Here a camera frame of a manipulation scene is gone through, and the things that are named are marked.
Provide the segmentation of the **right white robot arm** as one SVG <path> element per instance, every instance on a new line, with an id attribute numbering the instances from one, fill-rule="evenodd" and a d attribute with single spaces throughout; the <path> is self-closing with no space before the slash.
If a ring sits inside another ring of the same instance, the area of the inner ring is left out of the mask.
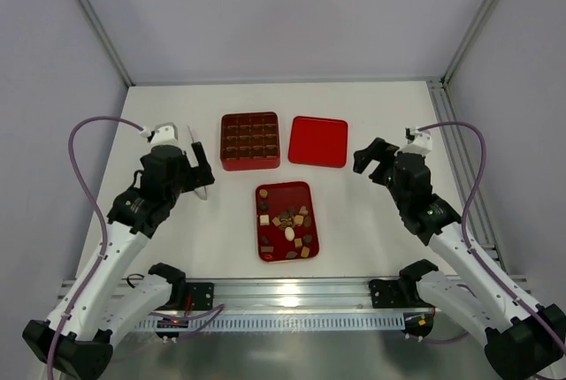
<path id="1" fill-rule="evenodd" d="M 565 355 L 565 314 L 543 306 L 477 244 L 464 219 L 432 190 L 425 164 L 430 146 L 413 137 L 398 148 L 381 138 L 354 153 L 353 170 L 376 163 L 370 179 L 391 194 L 406 229 L 457 273 L 456 285 L 423 259 L 399 272 L 393 287 L 378 283 L 375 295 L 408 306 L 440 309 L 483 347 L 502 379 L 527 379 Z"/>

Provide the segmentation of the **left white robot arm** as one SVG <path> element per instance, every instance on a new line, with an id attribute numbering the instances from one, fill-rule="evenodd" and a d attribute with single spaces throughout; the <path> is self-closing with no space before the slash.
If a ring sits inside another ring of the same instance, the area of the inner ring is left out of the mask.
<path id="1" fill-rule="evenodd" d="M 48 317 L 31 320 L 22 337 L 50 375 L 97 379 L 111 362 L 122 338 L 158 308 L 176 308 L 186 296 L 186 274 L 163 262 L 116 306 L 111 297 L 131 263 L 149 244 L 184 193 L 210 186 L 215 179 L 203 145 L 191 148 L 191 165 L 181 148 L 154 145 L 141 158 L 129 188 L 102 220 L 102 238 L 67 295 Z"/>

